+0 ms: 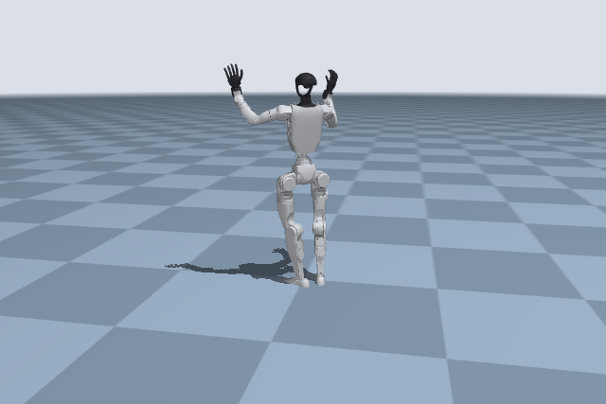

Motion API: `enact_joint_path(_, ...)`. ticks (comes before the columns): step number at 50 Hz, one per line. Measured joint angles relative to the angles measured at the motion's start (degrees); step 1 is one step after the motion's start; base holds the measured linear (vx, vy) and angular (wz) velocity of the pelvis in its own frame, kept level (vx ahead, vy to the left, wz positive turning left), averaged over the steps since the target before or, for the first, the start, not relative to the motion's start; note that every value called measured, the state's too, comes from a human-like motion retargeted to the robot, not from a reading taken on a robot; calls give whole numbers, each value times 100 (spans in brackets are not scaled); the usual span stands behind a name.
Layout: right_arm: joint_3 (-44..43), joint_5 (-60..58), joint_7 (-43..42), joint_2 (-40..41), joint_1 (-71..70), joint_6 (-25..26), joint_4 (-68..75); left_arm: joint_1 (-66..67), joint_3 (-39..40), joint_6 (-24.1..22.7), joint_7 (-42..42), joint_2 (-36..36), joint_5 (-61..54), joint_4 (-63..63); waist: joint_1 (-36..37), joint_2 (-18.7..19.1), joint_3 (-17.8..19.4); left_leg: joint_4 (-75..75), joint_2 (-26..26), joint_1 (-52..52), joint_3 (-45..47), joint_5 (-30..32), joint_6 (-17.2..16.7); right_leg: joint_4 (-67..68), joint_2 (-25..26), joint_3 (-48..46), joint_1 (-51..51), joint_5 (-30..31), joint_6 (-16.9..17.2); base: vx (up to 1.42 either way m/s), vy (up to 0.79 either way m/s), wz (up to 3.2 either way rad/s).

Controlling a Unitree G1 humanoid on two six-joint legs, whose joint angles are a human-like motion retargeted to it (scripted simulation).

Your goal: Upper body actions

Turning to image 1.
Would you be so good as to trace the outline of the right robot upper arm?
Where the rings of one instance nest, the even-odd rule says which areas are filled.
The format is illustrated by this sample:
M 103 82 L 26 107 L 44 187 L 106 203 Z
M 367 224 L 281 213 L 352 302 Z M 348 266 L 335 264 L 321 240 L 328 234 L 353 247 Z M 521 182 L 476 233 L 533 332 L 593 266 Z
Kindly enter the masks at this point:
M 335 116 L 328 104 L 321 105 L 324 111 L 323 119 L 326 121 L 327 127 L 335 128 L 337 126 L 335 122 Z

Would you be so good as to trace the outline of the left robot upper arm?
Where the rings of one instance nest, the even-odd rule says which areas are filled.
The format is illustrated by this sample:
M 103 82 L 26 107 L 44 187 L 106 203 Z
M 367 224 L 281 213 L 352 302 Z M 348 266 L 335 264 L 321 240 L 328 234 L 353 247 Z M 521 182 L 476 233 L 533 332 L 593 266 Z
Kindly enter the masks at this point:
M 258 124 L 262 124 L 262 123 L 266 123 L 266 122 L 270 122 L 270 121 L 274 121 L 274 120 L 286 121 L 290 117 L 291 113 L 292 113 L 291 106 L 278 105 L 270 111 L 263 112 L 260 115 L 256 114 L 255 121 L 249 122 L 247 120 L 247 122 L 251 125 L 258 125 Z

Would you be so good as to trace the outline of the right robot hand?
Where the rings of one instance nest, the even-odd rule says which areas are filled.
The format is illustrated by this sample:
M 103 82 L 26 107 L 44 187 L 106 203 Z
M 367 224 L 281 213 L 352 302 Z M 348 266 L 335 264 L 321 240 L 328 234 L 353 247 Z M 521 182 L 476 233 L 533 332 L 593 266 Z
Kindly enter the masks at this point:
M 328 94 L 332 95 L 332 90 L 334 89 L 335 85 L 336 85 L 336 81 L 338 79 L 337 74 L 335 73 L 335 71 L 333 70 L 328 70 L 330 72 L 330 80 L 328 78 L 328 76 L 326 75 L 326 80 L 327 80 L 327 90 L 324 90 L 324 93 L 322 95 L 322 98 L 326 99 Z

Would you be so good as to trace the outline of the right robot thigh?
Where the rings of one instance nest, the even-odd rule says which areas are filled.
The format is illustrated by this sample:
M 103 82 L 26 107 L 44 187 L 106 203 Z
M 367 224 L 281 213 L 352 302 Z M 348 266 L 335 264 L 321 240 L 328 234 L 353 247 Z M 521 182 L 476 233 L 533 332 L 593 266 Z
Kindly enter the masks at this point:
M 323 236 L 323 221 L 325 221 L 326 200 L 328 198 L 326 186 L 329 183 L 329 175 L 321 170 L 316 170 L 316 181 L 311 183 L 314 214 L 312 233 L 318 236 Z

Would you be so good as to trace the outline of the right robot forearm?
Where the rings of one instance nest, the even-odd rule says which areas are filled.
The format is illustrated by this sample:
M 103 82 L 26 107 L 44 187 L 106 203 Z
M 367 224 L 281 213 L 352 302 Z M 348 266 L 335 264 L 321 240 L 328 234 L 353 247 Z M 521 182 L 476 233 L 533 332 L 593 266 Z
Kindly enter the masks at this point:
M 322 94 L 322 95 L 323 95 L 323 94 Z M 322 96 L 321 96 L 321 97 L 322 97 Z M 331 94 L 328 94 L 328 96 L 327 96 L 327 98 L 326 98 L 326 99 L 324 99 L 324 98 L 322 98 L 322 99 L 323 99 L 323 101 L 324 101 L 324 104 L 328 104 L 328 105 L 330 106 L 330 108 L 332 109 L 332 111 L 333 111 L 333 113 L 334 113 L 334 116 L 335 116 L 335 122 L 336 122 L 336 124 L 338 125 L 337 114 L 336 114 L 336 111 L 334 110 L 334 105 L 333 105 L 333 101 L 332 101 L 332 99 L 331 99 Z

